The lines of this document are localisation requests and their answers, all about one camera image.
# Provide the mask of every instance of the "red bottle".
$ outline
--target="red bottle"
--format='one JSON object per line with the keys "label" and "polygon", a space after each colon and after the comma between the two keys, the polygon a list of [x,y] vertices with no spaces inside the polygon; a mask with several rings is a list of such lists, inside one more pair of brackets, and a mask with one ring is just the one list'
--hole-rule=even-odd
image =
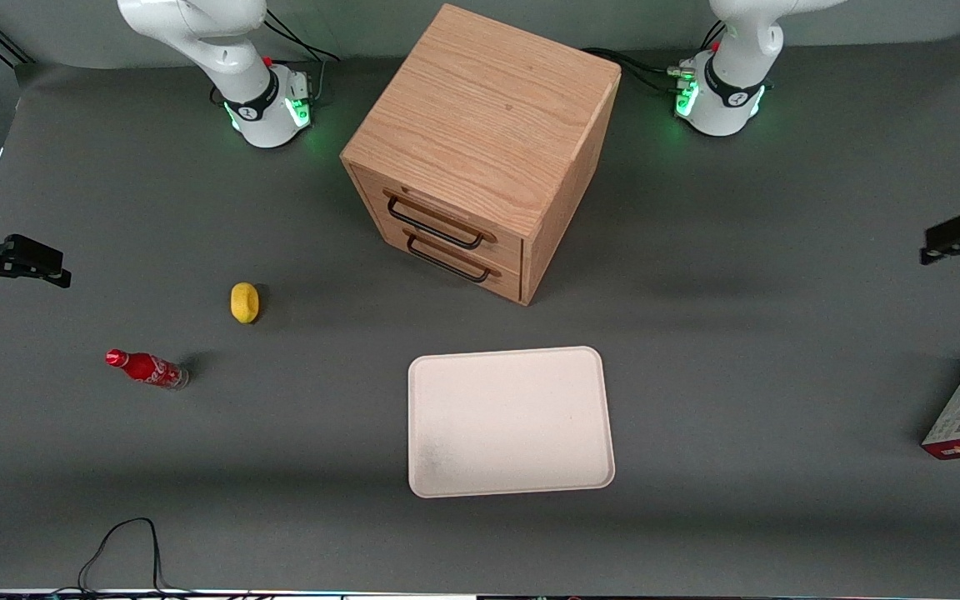
{"label": "red bottle", "polygon": [[186,368],[145,352],[129,354],[113,349],[106,353],[106,364],[122,369],[139,383],[149,383],[167,390],[180,390],[191,378]]}

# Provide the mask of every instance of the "green led light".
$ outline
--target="green led light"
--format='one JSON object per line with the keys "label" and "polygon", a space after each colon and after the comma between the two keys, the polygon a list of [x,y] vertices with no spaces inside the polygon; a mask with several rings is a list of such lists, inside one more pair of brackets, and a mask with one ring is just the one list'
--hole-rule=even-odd
{"label": "green led light", "polygon": [[751,117],[754,117],[755,114],[758,114],[758,108],[762,106],[763,95],[765,95],[765,85],[762,85],[761,90],[757,91],[757,100],[754,100],[754,107],[750,109]]}
{"label": "green led light", "polygon": [[284,98],[283,106],[287,107],[288,112],[291,113],[291,118],[294,119],[294,124],[298,125],[298,128],[301,129],[309,125],[309,102],[294,98]]}
{"label": "green led light", "polygon": [[228,107],[228,102],[224,103],[224,110],[225,113],[228,113],[228,118],[232,119],[232,129],[235,129],[237,132],[239,132],[239,122],[236,122],[236,115],[232,114],[232,109]]}
{"label": "green led light", "polygon": [[679,113],[681,117],[686,117],[691,114],[691,109],[694,108],[694,100],[698,98],[697,81],[692,81],[691,85],[687,87],[687,90],[683,90],[681,94],[686,97],[677,100],[677,113]]}

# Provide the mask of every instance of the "wood grain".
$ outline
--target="wood grain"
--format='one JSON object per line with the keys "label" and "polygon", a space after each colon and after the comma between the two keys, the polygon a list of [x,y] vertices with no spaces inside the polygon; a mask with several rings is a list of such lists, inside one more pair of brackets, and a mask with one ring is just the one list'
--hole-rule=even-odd
{"label": "wood grain", "polygon": [[613,110],[613,98],[617,95],[618,81],[610,84],[607,90],[602,111],[595,114],[590,132],[580,145],[576,158],[562,180],[561,189],[557,190],[555,202],[550,205],[541,221],[536,237],[523,249],[521,272],[521,300],[522,304],[529,304],[536,295],[536,289],[541,278],[548,270],[555,250],[565,229],[573,219],[576,208],[580,205],[583,194],[591,183],[591,178],[598,167],[598,157],[602,153],[603,140],[606,139],[606,128],[610,121],[610,112]]}
{"label": "wood grain", "polygon": [[344,160],[530,238],[620,69],[443,5]]}
{"label": "wood grain", "polygon": [[479,274],[484,273],[484,269],[491,271],[487,276],[487,280],[484,280],[483,283],[468,282],[464,280],[464,278],[454,276],[453,273],[443,271],[446,273],[447,278],[454,278],[454,280],[468,283],[469,285],[476,285],[477,288],[487,289],[489,292],[496,293],[507,300],[512,300],[514,303],[521,303],[521,273],[517,271],[510,271],[495,265],[488,265],[487,263],[478,261],[473,256],[463,256],[460,249],[447,246],[447,244],[424,234],[413,232],[408,227],[388,229],[387,235],[384,236],[384,242],[392,244],[393,247],[401,251],[410,252],[408,251],[407,243],[410,242],[411,235],[417,239],[414,243],[415,249],[432,256],[432,258],[438,259],[438,261],[449,263],[449,265],[473,276],[479,276]]}
{"label": "wood grain", "polygon": [[362,194],[370,215],[377,220],[377,226],[381,229],[382,235],[390,228],[414,229],[410,224],[395,219],[388,211],[388,194],[396,193],[403,200],[396,207],[398,213],[458,239],[472,240],[478,234],[483,235],[483,242],[480,242],[480,246],[475,250],[458,250],[465,255],[477,256],[485,263],[492,263],[515,273],[521,272],[523,254],[521,238],[510,234],[502,227],[476,223],[472,216],[460,215],[457,212],[449,213],[445,209],[433,207],[433,202],[427,198],[417,197],[414,190],[395,186],[395,182],[387,177],[368,171],[366,168],[357,167],[354,171],[359,193]]}
{"label": "wood grain", "polygon": [[[451,263],[496,268],[481,286],[528,304],[591,182],[620,78],[445,4],[340,158],[386,242],[405,251],[413,235]],[[437,242],[390,215],[388,194],[430,228],[484,240]]]}

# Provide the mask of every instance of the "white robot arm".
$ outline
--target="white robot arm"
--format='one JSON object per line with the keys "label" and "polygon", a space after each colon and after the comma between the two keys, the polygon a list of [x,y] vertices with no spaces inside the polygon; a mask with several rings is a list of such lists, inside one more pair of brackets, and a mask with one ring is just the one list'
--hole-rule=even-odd
{"label": "white robot arm", "polygon": [[716,52],[709,49],[681,61],[685,73],[677,116],[708,136],[731,136],[758,113],[763,80],[784,49],[777,19],[819,11],[846,0],[709,0],[727,33]]}
{"label": "white robot arm", "polygon": [[267,65],[244,37],[262,26],[266,0],[117,0],[117,7],[129,27],[191,58],[209,76],[248,143],[279,147],[309,125],[305,73]]}

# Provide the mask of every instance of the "black metal handle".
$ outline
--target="black metal handle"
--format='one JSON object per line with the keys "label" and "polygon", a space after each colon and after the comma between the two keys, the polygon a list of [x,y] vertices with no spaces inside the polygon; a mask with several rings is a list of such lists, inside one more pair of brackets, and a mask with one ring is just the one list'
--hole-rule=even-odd
{"label": "black metal handle", "polygon": [[411,235],[410,239],[407,240],[407,250],[410,251],[412,255],[416,256],[416,258],[420,258],[422,261],[431,263],[432,265],[435,265],[441,269],[446,269],[450,271],[450,273],[454,273],[456,276],[464,278],[466,281],[472,281],[472,283],[483,283],[484,281],[488,280],[488,276],[491,274],[491,269],[484,269],[483,273],[480,273],[479,276],[470,276],[470,274],[458,269],[458,267],[448,265],[448,263],[439,261],[439,259],[434,256],[424,254],[422,251],[417,250],[415,247],[413,247],[413,243],[416,242],[416,240],[417,236],[415,235]]}
{"label": "black metal handle", "polygon": [[392,217],[395,217],[399,221],[403,221],[403,223],[411,224],[413,227],[420,229],[420,231],[434,235],[435,237],[442,239],[443,242],[453,243],[454,246],[464,250],[476,250],[477,246],[480,246],[480,242],[483,242],[483,234],[477,234],[477,238],[472,240],[472,242],[465,242],[465,240],[457,239],[457,237],[447,235],[445,232],[441,232],[439,229],[431,227],[431,225],[426,225],[417,219],[407,217],[403,215],[403,213],[398,212],[398,210],[395,210],[395,205],[398,203],[399,197],[397,197],[397,195],[390,194],[390,200],[387,201],[387,211],[392,214]]}

